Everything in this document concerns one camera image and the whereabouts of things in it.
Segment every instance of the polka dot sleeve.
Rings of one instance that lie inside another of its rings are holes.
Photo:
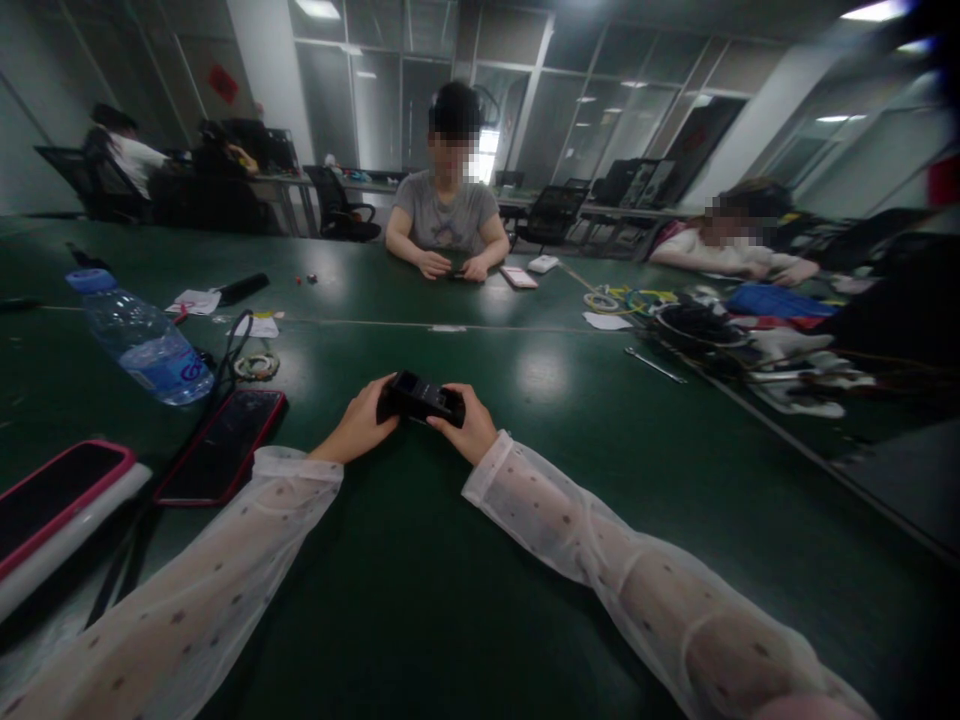
[[[194,717],[337,495],[343,466],[305,458],[257,450],[252,479],[200,536],[0,700],[0,719]]]
[[[869,705],[807,640],[684,550],[635,532],[589,491],[501,431],[463,496],[546,565],[588,585],[689,718],[750,718],[791,694]]]

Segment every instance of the hand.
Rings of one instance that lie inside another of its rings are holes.
[[[497,429],[493,426],[493,418],[469,385],[450,383],[444,387],[455,390],[463,396],[463,404],[466,405],[467,410],[463,427],[454,427],[438,417],[429,417],[427,422],[442,432],[443,436],[467,459],[467,462],[476,467],[497,441]]]
[[[453,265],[443,255],[424,250],[420,253],[417,260],[417,267],[427,280],[436,280],[441,275],[446,275],[453,268]]]
[[[773,278],[773,284],[780,287],[795,287],[820,271],[820,266],[809,260],[800,260]]]
[[[364,453],[370,452],[397,429],[400,418],[394,416],[377,425],[377,403],[380,393],[396,373],[391,373],[367,385],[350,401],[347,411],[330,437],[312,453],[308,460],[326,460],[346,465]]]
[[[763,280],[770,273],[769,265],[746,263],[738,273],[747,280]]]
[[[487,279],[487,271],[490,269],[490,263],[484,260],[482,256],[477,255],[477,257],[467,260],[460,269],[463,271],[464,280],[483,282]]]

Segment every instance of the person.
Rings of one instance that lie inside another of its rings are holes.
[[[219,123],[200,121],[200,147],[192,155],[197,175],[245,180],[260,174],[260,166],[247,152],[230,142],[227,131]]]
[[[392,375],[369,383],[309,454],[256,452],[250,483],[200,536],[54,656],[5,703],[21,718],[195,716],[253,633],[344,465],[399,425],[377,424]],[[692,720],[875,718],[806,639],[680,548],[628,527],[548,460],[497,431],[469,385],[462,428],[428,422],[473,466],[463,497],[525,550],[593,589]]]
[[[480,134],[477,94],[460,82],[444,85],[429,112],[431,169],[410,175],[397,188],[387,224],[387,250],[420,268],[428,280],[452,271],[436,250],[460,250],[470,258],[465,280],[483,282],[510,252],[497,199],[479,183],[464,182],[466,164]]]
[[[137,140],[136,121],[116,108],[97,103],[90,119],[94,127],[84,138],[84,156],[93,161],[112,157],[137,191],[149,200],[147,184],[169,158]]]
[[[766,178],[747,180],[718,199],[706,214],[665,229],[650,262],[684,270],[768,280],[793,287],[820,270],[815,262],[775,253],[760,245],[755,235],[770,218],[789,209],[782,199],[771,197],[775,187]]]

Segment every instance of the blue bottle label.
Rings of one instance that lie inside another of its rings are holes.
[[[152,367],[124,368],[131,377],[150,392],[167,392],[192,385],[207,371],[203,360],[192,347]]]

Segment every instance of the white pillar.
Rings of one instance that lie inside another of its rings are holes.
[[[287,0],[227,0],[227,7],[264,124],[290,130],[300,164],[315,164]]]
[[[681,205],[703,208],[744,175],[849,45],[794,45],[740,113]]]

